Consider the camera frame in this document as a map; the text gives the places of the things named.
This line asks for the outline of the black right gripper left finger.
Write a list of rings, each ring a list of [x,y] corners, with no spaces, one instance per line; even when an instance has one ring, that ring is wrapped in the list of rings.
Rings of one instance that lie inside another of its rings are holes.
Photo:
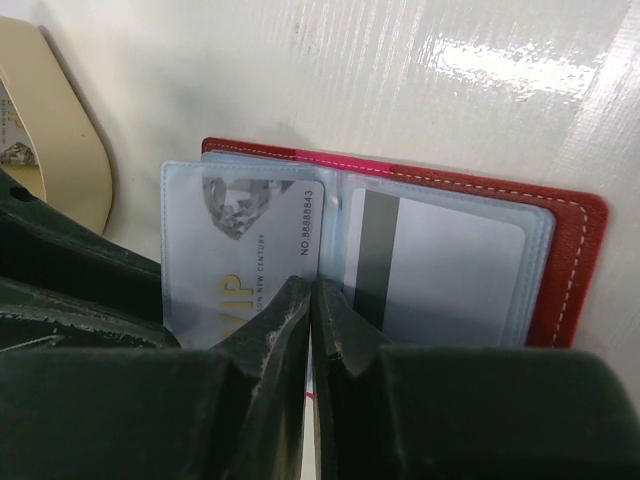
[[[1,351],[5,479],[296,479],[310,287],[208,350]]]

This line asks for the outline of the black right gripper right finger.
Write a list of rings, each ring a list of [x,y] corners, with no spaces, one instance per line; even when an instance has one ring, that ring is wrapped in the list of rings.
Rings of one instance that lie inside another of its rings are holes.
[[[398,345],[340,289],[311,294],[320,479],[635,479],[639,419],[574,350]]]

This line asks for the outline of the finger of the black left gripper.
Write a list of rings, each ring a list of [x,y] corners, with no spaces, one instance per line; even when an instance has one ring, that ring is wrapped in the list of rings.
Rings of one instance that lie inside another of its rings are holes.
[[[3,278],[1,351],[47,348],[177,348],[163,326]]]
[[[1,174],[1,276],[101,305],[159,305],[158,263],[86,229]]]

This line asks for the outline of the silver VIP card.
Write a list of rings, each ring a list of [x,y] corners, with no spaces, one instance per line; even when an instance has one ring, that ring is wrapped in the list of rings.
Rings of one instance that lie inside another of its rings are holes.
[[[214,346],[289,277],[315,278],[323,200],[323,185],[308,179],[166,178],[164,320],[182,346]]]
[[[344,291],[398,343],[519,346],[531,320],[521,226],[363,187],[351,194]]]

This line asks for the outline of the red leather card holder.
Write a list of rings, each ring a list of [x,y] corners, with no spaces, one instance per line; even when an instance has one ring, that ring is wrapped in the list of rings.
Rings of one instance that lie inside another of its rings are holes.
[[[398,343],[566,348],[609,217],[589,193],[215,137],[161,196],[163,319],[189,348],[292,276]]]

